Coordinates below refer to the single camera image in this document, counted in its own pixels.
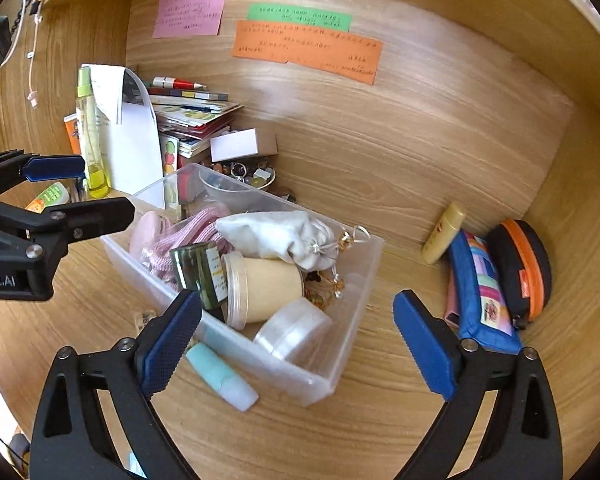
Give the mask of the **tan 4B eraser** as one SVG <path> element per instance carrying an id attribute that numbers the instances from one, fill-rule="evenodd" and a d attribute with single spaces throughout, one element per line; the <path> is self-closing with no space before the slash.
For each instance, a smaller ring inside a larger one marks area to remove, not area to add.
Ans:
<path id="1" fill-rule="evenodd" d="M 137 335 L 139 335 L 143 329 L 148 325 L 150 321 L 158 316 L 154 310 L 135 312 L 133 316 L 134 326 Z"/>

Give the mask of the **green spray bottle black cap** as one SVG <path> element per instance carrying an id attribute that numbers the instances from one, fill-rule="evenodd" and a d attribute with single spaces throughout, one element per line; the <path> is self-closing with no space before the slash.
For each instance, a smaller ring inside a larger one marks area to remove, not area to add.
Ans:
<path id="1" fill-rule="evenodd" d="M 228 286 L 221 255 L 215 242 L 196 243 L 170 250 L 174 275 L 181 289 L 198 292 L 204 310 L 221 309 Z"/>

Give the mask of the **white drawstring cloth pouch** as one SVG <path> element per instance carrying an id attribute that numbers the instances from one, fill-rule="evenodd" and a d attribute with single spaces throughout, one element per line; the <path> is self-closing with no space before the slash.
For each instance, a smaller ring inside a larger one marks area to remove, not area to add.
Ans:
<path id="1" fill-rule="evenodd" d="M 309 273 L 333 269 L 340 252 L 372 238 L 362 226 L 334 231 L 305 211 L 258 211 L 231 214 L 215 229 L 244 257 L 279 259 Z"/>

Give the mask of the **orange green glue bottle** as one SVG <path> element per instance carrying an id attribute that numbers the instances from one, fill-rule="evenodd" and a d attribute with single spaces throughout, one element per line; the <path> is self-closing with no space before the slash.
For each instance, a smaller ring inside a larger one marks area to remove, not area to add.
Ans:
<path id="1" fill-rule="evenodd" d="M 42 214 L 46 208 L 68 204 L 69 200 L 70 195 L 65 185 L 61 182 L 54 182 L 38 194 L 34 200 L 31 200 L 26 209 Z"/>

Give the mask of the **orange sunscreen tube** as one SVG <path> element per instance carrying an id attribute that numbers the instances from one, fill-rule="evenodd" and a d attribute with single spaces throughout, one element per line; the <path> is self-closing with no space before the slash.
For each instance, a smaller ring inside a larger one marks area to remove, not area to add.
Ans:
<path id="1" fill-rule="evenodd" d="M 73 113 L 68 116 L 65 116 L 64 124 L 67 131 L 71 151 L 75 155 L 81 154 L 78 114 Z"/>

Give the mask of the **white paper stand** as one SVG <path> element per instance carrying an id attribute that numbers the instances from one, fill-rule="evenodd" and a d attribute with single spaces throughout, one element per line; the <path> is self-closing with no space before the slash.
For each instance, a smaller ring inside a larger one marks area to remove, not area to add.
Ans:
<path id="1" fill-rule="evenodd" d="M 163 176 L 157 119 L 148 90 L 124 66 L 90 64 L 100 146 L 111 186 L 133 195 Z"/>

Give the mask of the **teal white small tube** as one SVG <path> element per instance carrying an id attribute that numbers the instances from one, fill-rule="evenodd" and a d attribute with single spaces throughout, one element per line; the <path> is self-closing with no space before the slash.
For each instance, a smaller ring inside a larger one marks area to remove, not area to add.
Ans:
<path id="1" fill-rule="evenodd" d="M 236 410 L 246 412 L 259 400 L 257 391 L 202 342 L 189 348 L 185 359 L 200 378 Z"/>

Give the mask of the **fruit sticker sheet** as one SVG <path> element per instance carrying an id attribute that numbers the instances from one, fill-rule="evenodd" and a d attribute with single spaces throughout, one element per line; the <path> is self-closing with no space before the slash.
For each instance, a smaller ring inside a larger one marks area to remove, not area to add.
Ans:
<path id="1" fill-rule="evenodd" d="M 171 177 L 178 170 L 178 139 L 161 133 L 159 136 L 164 175 L 164 199 L 168 208 L 178 206 L 178 178 Z"/>

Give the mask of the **small white box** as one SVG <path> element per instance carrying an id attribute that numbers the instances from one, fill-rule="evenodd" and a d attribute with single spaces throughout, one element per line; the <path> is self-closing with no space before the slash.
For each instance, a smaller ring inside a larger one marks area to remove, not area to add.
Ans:
<path id="1" fill-rule="evenodd" d="M 256 128 L 216 136 L 210 142 L 212 162 L 276 155 L 276 136 Z"/>

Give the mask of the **white round jar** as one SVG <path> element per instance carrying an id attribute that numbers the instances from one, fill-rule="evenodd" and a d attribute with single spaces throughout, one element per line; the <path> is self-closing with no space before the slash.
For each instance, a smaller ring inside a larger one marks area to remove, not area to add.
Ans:
<path id="1" fill-rule="evenodd" d="M 299 298 L 273 314 L 253 342 L 276 359 L 300 365 L 312 359 L 332 324 L 323 310 Z"/>

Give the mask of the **small yellow lotion tube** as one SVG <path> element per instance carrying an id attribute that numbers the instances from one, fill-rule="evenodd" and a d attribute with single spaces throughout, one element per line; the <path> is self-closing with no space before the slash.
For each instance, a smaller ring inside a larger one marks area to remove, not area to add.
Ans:
<path id="1" fill-rule="evenodd" d="M 459 202 L 446 207 L 428 236 L 420 254 L 427 264 L 436 263 L 451 246 L 466 219 L 467 210 Z"/>

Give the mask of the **clear plastic storage bin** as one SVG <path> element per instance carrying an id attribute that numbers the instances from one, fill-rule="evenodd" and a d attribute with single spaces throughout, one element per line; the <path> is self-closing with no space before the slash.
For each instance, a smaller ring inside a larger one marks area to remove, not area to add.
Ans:
<path id="1" fill-rule="evenodd" d="M 158 311 L 184 286 L 197 289 L 199 341 L 303 404 L 334 393 L 380 237 L 195 164 L 132 204 L 133 223 L 102 240 L 129 289 Z"/>

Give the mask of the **pink sticky note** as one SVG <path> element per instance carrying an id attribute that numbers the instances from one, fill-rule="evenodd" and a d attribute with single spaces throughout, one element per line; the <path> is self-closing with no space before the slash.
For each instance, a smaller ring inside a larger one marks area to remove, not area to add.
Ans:
<path id="1" fill-rule="evenodd" d="M 159 0 L 152 38 L 216 36 L 225 0 Z"/>

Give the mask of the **green sticky note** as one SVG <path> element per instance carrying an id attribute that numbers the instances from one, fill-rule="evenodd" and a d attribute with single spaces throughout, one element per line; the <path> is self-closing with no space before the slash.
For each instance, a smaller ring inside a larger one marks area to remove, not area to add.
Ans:
<path id="1" fill-rule="evenodd" d="M 292 4 L 257 2 L 250 4 L 249 21 L 294 23 L 348 32 L 352 16 L 335 11 L 293 6 Z"/>

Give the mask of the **orange sticky note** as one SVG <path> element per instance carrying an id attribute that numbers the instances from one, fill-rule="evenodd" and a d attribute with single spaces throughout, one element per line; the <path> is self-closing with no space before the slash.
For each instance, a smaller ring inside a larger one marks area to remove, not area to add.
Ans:
<path id="1" fill-rule="evenodd" d="M 383 46 L 380 40 L 331 28 L 242 20 L 237 23 L 232 55 L 297 64 L 373 84 Z"/>

